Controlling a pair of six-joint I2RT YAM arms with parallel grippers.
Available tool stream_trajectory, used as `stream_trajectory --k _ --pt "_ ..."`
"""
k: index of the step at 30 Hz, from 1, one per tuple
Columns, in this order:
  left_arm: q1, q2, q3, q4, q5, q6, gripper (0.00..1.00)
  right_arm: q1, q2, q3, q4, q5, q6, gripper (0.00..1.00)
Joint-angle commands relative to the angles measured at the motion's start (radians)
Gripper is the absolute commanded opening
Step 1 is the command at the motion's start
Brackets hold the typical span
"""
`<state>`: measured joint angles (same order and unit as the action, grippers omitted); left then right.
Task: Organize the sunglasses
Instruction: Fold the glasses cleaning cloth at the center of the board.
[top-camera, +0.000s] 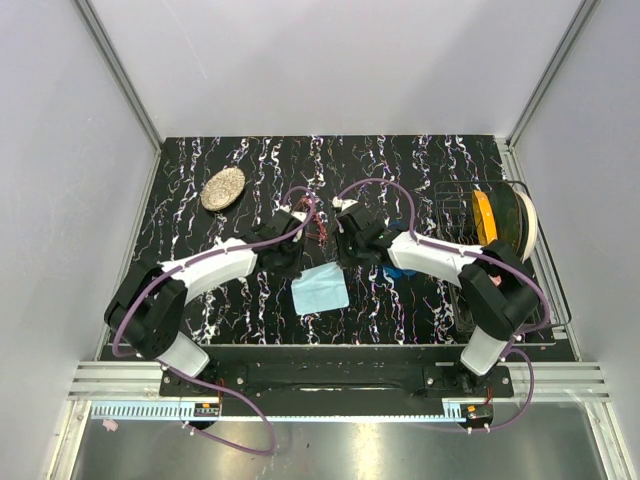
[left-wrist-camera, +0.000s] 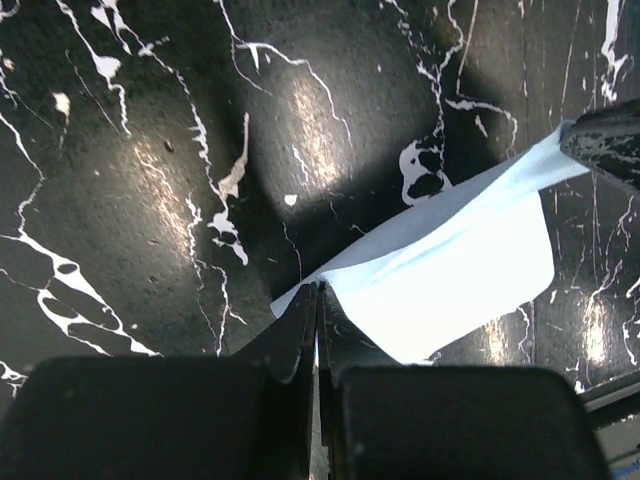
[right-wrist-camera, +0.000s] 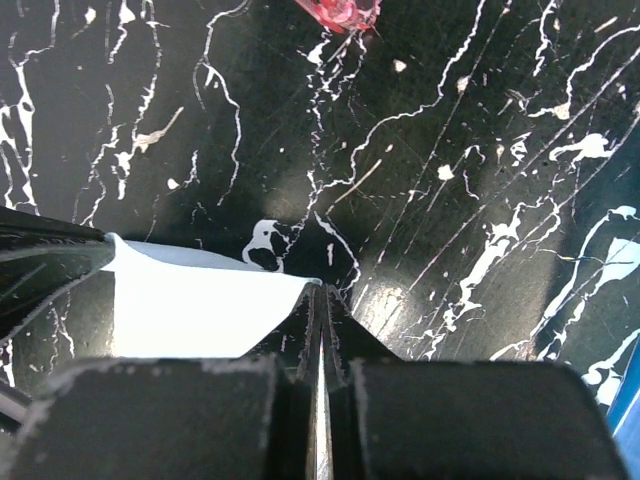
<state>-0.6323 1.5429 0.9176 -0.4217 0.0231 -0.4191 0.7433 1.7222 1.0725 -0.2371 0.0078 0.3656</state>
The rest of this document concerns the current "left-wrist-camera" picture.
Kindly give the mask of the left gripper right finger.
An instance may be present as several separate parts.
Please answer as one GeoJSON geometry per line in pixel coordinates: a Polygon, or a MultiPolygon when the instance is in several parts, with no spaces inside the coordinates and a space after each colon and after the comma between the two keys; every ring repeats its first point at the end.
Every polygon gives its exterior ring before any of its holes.
{"type": "Polygon", "coordinates": [[[518,366],[404,366],[323,285],[322,440],[333,479],[606,479],[587,411],[559,374],[518,366]]]}

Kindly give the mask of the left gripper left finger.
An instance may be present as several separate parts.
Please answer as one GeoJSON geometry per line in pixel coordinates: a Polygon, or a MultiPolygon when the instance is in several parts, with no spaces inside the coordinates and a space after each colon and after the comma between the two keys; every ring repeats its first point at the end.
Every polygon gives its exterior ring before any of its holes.
{"type": "Polygon", "coordinates": [[[231,356],[66,357],[1,423],[5,479],[305,479],[318,289],[231,356]]]}

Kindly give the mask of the light blue cleaning cloth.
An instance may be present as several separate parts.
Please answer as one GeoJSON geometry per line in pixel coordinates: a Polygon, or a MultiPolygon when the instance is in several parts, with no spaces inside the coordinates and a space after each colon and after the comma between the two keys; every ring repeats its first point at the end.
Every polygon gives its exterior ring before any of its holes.
{"type": "Polygon", "coordinates": [[[541,294],[555,275],[542,190],[584,175],[565,155],[570,129],[392,217],[307,275],[347,319],[402,364],[541,294]]]}

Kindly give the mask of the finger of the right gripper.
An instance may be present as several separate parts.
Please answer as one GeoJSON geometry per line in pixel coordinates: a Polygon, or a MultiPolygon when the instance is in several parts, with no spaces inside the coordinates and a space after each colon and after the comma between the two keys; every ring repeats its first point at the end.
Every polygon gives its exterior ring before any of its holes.
{"type": "Polygon", "coordinates": [[[639,100],[581,115],[562,134],[560,150],[627,193],[639,192],[639,100]]]}

